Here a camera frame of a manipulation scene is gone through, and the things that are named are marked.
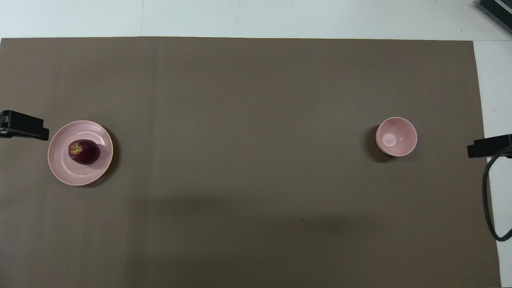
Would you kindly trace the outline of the pink small bowl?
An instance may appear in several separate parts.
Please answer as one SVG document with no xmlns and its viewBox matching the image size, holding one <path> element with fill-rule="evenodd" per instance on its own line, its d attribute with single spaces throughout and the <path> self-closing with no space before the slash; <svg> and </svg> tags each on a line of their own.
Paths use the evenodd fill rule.
<svg viewBox="0 0 512 288">
<path fill-rule="evenodd" d="M 403 117 L 390 117 L 376 129 L 378 148 L 389 156 L 403 157 L 415 150 L 418 135 L 415 126 Z"/>
</svg>

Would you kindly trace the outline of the brown table mat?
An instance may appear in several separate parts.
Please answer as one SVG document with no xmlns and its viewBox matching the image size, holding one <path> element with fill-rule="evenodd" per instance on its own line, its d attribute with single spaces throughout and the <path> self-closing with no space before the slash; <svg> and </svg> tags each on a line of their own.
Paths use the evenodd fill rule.
<svg viewBox="0 0 512 288">
<path fill-rule="evenodd" d="M 4 38 L 7 109 L 97 122 L 114 159 L 76 187 L 0 139 L 0 288 L 501 284 L 473 42 Z"/>
</svg>

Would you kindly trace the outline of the dark red apple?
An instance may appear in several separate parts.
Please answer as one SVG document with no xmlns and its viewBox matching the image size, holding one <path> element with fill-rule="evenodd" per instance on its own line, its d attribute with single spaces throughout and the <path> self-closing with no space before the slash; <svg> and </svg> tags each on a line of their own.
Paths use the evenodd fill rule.
<svg viewBox="0 0 512 288">
<path fill-rule="evenodd" d="M 69 144 L 68 155 L 80 165 L 92 165 L 99 159 L 101 151 L 93 140 L 78 139 Z"/>
</svg>

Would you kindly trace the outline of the pink round plate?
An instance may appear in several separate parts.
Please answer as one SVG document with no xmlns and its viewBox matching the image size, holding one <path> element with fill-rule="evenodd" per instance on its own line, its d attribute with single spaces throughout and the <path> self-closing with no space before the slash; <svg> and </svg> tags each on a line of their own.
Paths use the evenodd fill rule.
<svg viewBox="0 0 512 288">
<path fill-rule="evenodd" d="M 68 146 L 75 140 L 88 139 L 100 149 L 97 161 L 82 165 L 68 155 Z M 99 179 L 108 170 L 114 155 L 114 145 L 107 130 L 96 122 L 77 120 L 60 128 L 49 144 L 47 161 L 50 171 L 64 184 L 88 185 Z"/>
</svg>

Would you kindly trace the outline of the grey ridged device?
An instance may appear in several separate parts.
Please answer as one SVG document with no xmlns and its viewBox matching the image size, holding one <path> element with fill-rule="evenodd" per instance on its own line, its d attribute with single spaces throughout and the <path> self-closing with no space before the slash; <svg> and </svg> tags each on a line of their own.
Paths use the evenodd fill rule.
<svg viewBox="0 0 512 288">
<path fill-rule="evenodd" d="M 476 6 L 512 34 L 512 0 L 477 0 Z"/>
</svg>

